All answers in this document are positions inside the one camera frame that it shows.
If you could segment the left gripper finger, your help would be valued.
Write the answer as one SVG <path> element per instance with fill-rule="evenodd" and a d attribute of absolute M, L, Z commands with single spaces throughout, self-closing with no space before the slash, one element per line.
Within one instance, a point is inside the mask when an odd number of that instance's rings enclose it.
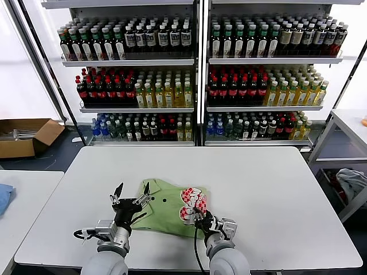
<path fill-rule="evenodd" d="M 110 194 L 110 200 L 112 204 L 119 204 L 120 195 L 122 193 L 123 183 L 121 183 L 114 191 L 113 194 Z"/>
<path fill-rule="evenodd" d="M 147 204 L 151 200 L 150 196 L 150 183 L 147 182 L 143 190 L 143 194 L 135 200 L 135 204 Z"/>

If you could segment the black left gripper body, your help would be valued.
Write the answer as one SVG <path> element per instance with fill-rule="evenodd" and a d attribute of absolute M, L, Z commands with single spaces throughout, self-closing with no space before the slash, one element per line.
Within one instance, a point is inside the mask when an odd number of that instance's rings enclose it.
<path fill-rule="evenodd" d="M 133 217 L 143 210 L 142 205 L 136 204 L 134 201 L 134 198 L 125 198 L 112 203 L 112 208 L 116 212 L 114 218 L 116 226 L 131 226 L 139 218 L 146 215 L 146 213 L 142 213 L 135 218 Z"/>

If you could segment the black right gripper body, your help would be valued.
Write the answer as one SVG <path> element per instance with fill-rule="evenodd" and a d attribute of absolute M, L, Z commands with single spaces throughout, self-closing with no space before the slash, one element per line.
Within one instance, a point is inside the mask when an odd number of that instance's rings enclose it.
<path fill-rule="evenodd" d="M 212 220 L 203 220 L 202 231 L 204 233 L 221 232 L 222 224 L 213 216 Z"/>

